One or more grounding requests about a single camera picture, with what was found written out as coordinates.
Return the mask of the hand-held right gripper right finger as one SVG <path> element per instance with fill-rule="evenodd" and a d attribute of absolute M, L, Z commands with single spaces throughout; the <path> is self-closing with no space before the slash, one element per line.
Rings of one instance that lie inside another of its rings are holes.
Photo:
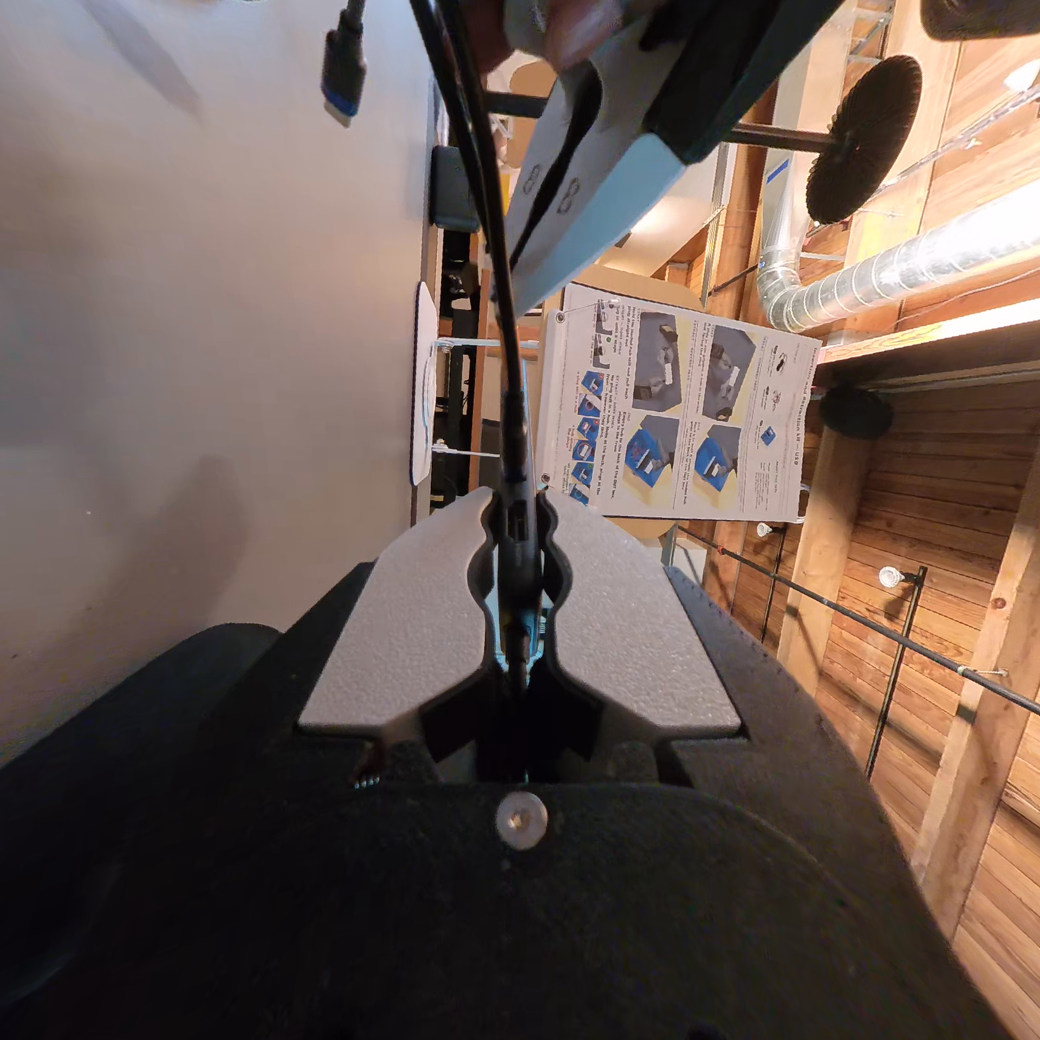
<path fill-rule="evenodd" d="M 567 739 L 738 735 L 742 719 L 657 555 L 557 491 L 539 497 L 545 661 Z"/>

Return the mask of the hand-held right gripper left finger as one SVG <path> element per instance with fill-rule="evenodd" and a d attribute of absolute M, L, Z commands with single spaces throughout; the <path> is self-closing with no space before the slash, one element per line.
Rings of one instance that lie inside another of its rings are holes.
<path fill-rule="evenodd" d="M 298 717 L 320 735 L 421 736 L 421 712 L 486 662 L 487 613 L 470 570 L 489 542 L 487 487 L 431 513 L 376 558 Z"/>

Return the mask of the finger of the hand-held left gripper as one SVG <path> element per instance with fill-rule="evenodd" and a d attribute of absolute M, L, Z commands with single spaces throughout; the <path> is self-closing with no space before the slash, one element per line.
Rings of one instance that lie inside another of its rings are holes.
<path fill-rule="evenodd" d="M 586 60 L 558 76 L 528 145 L 505 216 L 510 260 L 532 253 L 538 234 L 571 215 L 581 191 L 577 152 L 598 118 L 601 77 Z"/>
<path fill-rule="evenodd" d="M 679 45 L 644 53 L 640 44 L 640 36 L 615 36 L 588 59 L 601 77 L 603 99 L 577 152 L 581 191 L 570 216 L 537 235 L 532 253 L 519 262 L 510 260 L 513 304 L 519 313 L 589 267 L 683 174 L 684 164 L 642 129 Z"/>

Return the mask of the black usb hub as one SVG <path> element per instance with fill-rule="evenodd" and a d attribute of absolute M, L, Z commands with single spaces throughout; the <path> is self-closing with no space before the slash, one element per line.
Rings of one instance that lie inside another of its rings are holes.
<path fill-rule="evenodd" d="M 539 649 L 543 599 L 537 488 L 532 480 L 502 484 L 491 527 L 497 549 L 495 589 L 504 671 L 510 690 L 520 696 L 527 690 L 531 657 Z"/>

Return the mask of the usb instruction poster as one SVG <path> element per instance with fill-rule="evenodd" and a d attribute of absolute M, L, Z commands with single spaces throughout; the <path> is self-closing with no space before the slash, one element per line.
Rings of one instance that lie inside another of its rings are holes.
<path fill-rule="evenodd" d="M 544 347 L 542 487 L 613 518 L 802 518 L 816 340 L 586 279 Z"/>

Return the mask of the person's left hand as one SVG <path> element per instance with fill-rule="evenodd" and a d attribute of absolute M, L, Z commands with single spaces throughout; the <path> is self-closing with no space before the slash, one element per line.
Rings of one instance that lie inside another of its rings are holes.
<path fill-rule="evenodd" d="M 659 6 L 658 1 L 551 1 L 543 58 L 557 72 L 570 69 Z"/>

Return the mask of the wooden poster board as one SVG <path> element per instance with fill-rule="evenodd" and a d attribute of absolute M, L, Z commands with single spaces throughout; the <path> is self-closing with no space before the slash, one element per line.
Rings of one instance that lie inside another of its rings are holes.
<path fill-rule="evenodd" d="M 590 464 L 574 461 L 565 472 L 573 498 L 588 497 L 591 511 L 661 553 L 660 537 L 675 522 L 675 461 L 683 420 L 683 369 L 693 319 L 684 300 L 658 298 L 669 289 L 659 279 L 593 265 L 565 292 L 575 320 L 568 345 L 578 361 L 568 376 L 596 393 L 575 402 L 571 418 L 596 406 L 599 433 Z"/>

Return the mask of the grey box device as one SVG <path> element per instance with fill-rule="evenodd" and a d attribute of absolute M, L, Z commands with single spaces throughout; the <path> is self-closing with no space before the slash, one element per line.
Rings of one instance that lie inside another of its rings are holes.
<path fill-rule="evenodd" d="M 445 232 L 476 234 L 482 227 L 475 200 L 458 148 L 432 149 L 428 196 L 431 223 Z"/>

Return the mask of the floor lamp round black head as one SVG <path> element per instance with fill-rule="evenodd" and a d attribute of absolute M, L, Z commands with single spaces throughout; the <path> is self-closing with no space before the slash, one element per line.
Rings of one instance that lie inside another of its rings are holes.
<path fill-rule="evenodd" d="M 736 123 L 722 140 L 815 154 L 805 188 L 808 215 L 836 224 L 867 202 L 891 171 L 917 116 L 921 88 L 917 59 L 893 55 L 848 92 L 827 131 Z"/>

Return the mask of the white rounded pad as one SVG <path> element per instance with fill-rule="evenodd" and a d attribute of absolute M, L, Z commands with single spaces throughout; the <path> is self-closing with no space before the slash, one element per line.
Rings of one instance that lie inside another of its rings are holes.
<path fill-rule="evenodd" d="M 427 285 L 419 281 L 415 294 L 413 399 L 409 478 L 418 488 L 432 471 L 437 401 L 439 314 Z"/>

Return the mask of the silver spiral duct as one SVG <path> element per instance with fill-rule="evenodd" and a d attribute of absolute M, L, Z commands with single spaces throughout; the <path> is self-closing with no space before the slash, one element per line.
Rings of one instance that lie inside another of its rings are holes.
<path fill-rule="evenodd" d="M 804 285 L 792 249 L 764 253 L 757 288 L 775 329 L 800 333 L 850 319 L 1038 253 L 1033 181 L 837 274 Z"/>

